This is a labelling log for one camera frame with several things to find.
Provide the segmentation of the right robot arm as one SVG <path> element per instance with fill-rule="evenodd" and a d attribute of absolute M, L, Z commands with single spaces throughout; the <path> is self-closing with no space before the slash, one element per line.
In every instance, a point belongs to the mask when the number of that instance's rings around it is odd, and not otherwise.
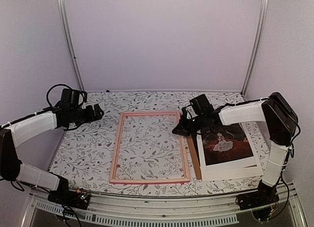
<path fill-rule="evenodd" d="M 173 134 L 188 137 L 202 129 L 219 125 L 266 123 L 271 141 L 270 155 L 258 191 L 254 193 L 253 198 L 257 205 L 265 205 L 272 199 L 288 158 L 294 156 L 293 140 L 301 132 L 298 117 L 292 107 L 279 92 L 274 92 L 266 98 L 236 104 L 227 103 L 216 109 L 204 94 L 189 102 L 196 116 L 188 118 L 187 110 L 183 107 L 179 123 L 172 130 Z"/>

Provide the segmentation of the pink wooden picture frame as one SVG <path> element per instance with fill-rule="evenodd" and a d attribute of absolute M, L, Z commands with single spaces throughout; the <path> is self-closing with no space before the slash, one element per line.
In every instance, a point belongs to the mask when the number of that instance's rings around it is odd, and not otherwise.
<path fill-rule="evenodd" d="M 121 113 L 111 163 L 111 184 L 174 184 L 190 181 L 182 136 L 172 129 L 178 111 Z"/>

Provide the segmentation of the canyon landscape photo print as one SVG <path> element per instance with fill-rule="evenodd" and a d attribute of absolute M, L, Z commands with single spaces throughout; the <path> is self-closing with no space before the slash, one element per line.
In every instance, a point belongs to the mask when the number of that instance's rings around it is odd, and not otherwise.
<path fill-rule="evenodd" d="M 235 168 L 246 168 L 257 165 L 241 124 L 205 128 L 200 134 L 206 166 L 227 164 Z"/>

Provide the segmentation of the white mat board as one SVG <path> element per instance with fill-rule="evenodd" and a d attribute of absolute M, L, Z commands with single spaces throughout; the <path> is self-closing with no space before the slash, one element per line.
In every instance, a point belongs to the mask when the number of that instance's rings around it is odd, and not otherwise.
<path fill-rule="evenodd" d="M 202 140 L 201 140 L 201 130 L 196 134 L 196 142 L 199 154 L 199 162 L 200 162 L 200 169 L 202 174 L 202 181 L 217 181 L 217 180 L 228 180 L 228 179 L 240 179 L 240 178 L 249 178 L 254 176 L 261 176 L 263 175 L 262 166 L 260 160 L 257 155 L 257 151 L 253 144 L 253 141 L 249 135 L 248 129 L 244 123 L 240 123 L 244 129 L 244 132 L 247 135 L 249 140 L 249 144 L 252 148 L 255 160 L 257 165 L 253 167 L 246 167 L 246 168 L 235 168 L 230 165 L 219 165 L 219 166 L 206 166 L 204 160 L 204 153 L 201 148 Z"/>

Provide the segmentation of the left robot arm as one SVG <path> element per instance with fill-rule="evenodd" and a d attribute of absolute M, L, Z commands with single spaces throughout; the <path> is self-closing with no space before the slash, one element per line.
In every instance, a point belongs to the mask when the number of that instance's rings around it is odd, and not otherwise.
<path fill-rule="evenodd" d="M 69 204 L 73 194 L 68 180 L 56 174 L 26 164 L 17 155 L 25 142 L 58 128 L 74 129 L 102 119 L 104 111 L 98 104 L 86 107 L 48 107 L 37 113 L 9 122 L 0 128 L 0 176 L 9 182 L 21 182 L 46 189 L 62 204 Z"/>

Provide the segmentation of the brown fibreboard backing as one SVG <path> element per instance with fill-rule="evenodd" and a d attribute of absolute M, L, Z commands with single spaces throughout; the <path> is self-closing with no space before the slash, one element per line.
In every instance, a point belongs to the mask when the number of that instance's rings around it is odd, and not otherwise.
<path fill-rule="evenodd" d="M 192 160 L 192 163 L 193 163 L 193 168 L 194 168 L 194 173 L 195 173 L 196 179 L 197 180 L 201 180 L 202 179 L 202 174 L 201 174 L 199 159 L 198 159 L 198 156 L 197 156 L 197 153 L 196 153 L 196 149 L 195 149 L 195 146 L 194 146 L 194 143 L 193 143 L 192 136 L 187 137 L 187 144 L 188 144 L 191 160 Z"/>

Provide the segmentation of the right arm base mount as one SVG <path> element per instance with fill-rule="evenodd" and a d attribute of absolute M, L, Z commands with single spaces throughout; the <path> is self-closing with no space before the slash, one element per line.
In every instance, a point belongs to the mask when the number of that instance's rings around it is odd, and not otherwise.
<path fill-rule="evenodd" d="M 276 191 L 271 194 L 254 191 L 245 194 L 237 195 L 235 202 L 240 207 L 240 210 L 252 209 L 279 201 L 279 196 Z"/>

